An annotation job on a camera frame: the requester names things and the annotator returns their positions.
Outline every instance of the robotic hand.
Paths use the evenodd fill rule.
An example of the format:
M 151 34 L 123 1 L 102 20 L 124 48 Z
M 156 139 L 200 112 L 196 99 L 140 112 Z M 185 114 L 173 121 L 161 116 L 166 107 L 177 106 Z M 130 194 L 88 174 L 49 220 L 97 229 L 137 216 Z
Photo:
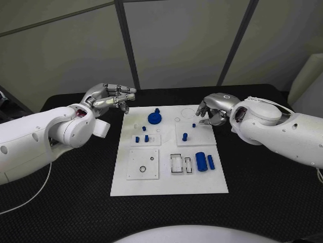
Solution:
M 264 145 L 272 152 L 323 169 L 323 119 L 294 113 L 287 116 L 270 100 L 248 97 L 244 101 L 228 94 L 210 94 L 203 98 L 196 115 L 210 119 L 200 124 L 219 126 L 229 119 L 232 132 L 252 145 Z
M 0 185 L 27 176 L 66 151 L 81 147 L 92 134 L 104 138 L 110 124 L 95 118 L 111 107 L 127 114 L 125 101 L 134 100 L 134 93 L 133 88 L 98 84 L 79 104 L 0 124 Z

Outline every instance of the blue round object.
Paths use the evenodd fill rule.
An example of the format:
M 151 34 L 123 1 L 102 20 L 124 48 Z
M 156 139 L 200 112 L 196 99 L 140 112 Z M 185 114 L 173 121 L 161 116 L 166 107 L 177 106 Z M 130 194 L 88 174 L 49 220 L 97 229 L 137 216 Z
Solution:
M 159 124 L 160 121 L 161 121 L 160 110 L 159 110 L 159 108 L 156 108 L 156 111 L 149 114 L 149 123 Z

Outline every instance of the white wall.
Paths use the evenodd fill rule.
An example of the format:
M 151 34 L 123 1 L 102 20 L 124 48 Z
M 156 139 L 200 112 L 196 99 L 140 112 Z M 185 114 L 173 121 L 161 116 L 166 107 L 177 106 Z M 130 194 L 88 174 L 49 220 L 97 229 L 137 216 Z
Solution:
M 215 86 L 248 0 L 124 3 L 141 89 Z
M 112 0 L 0 0 L 0 33 L 108 2 Z
M 98 83 L 134 86 L 114 6 L 0 37 L 0 86 L 32 111 Z
M 223 85 L 288 90 L 313 53 L 323 53 L 323 0 L 259 0 Z

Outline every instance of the black textured mat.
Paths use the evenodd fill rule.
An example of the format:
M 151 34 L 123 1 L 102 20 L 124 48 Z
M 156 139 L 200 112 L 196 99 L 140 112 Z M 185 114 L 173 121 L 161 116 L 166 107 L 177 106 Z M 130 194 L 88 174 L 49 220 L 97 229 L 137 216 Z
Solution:
M 287 105 L 270 85 L 141 90 L 128 104 L 199 104 L 216 92 Z M 82 95 L 51 97 L 43 110 L 79 102 Z M 52 163 L 38 197 L 0 216 L 0 242 L 112 242 L 138 231 L 177 224 L 223 226 L 278 241 L 323 231 L 323 185 L 316 169 L 264 146 L 247 144 L 229 124 L 213 128 L 229 194 L 110 197 L 123 113 L 112 109 L 101 119 L 111 123 L 107 138 L 92 136 L 82 148 Z M 46 173 L 48 166 L 0 186 L 0 211 L 33 196 Z

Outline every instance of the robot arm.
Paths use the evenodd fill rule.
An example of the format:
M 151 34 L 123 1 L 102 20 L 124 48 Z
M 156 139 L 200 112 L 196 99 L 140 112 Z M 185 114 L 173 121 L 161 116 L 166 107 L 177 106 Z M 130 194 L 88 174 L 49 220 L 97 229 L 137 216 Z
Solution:
M 213 117 L 200 124 L 219 126 L 229 120 L 232 132 L 252 145 L 264 145 L 274 153 L 323 169 L 323 119 L 300 113 L 283 121 L 277 103 L 248 97 L 239 101 L 228 94 L 205 97 L 196 115 L 210 110 Z
M 98 84 L 79 104 L 0 124 L 0 185 L 27 176 L 81 147 L 92 134 L 104 138 L 110 124 L 95 118 L 110 107 L 121 108 L 127 114 L 125 101 L 134 99 L 134 93 L 136 89 L 128 87 Z

